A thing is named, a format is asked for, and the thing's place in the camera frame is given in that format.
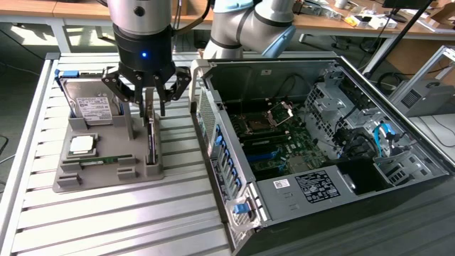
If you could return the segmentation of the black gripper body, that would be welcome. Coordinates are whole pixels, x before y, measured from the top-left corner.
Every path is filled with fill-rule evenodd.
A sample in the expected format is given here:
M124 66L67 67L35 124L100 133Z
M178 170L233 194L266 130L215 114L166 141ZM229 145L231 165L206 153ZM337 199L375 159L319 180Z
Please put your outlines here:
M120 62L132 70L159 75L170 80L176 71L172 61L172 27L152 35L130 34L114 26L114 34L120 55Z

